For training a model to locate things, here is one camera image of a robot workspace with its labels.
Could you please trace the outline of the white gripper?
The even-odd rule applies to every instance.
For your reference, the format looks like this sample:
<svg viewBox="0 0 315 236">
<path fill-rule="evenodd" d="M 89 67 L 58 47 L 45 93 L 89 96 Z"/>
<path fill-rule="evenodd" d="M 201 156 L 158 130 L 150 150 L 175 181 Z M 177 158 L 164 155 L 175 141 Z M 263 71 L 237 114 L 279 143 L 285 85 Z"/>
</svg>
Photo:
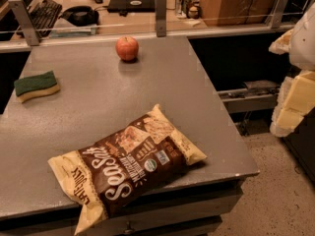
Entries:
<svg viewBox="0 0 315 236">
<path fill-rule="evenodd" d="M 277 106 L 272 115 L 270 132 L 286 137 L 315 107 L 315 3 L 296 23 L 271 43 L 274 54 L 289 52 L 289 61 L 302 71 L 294 78 L 286 77 L 281 85 Z"/>
</svg>

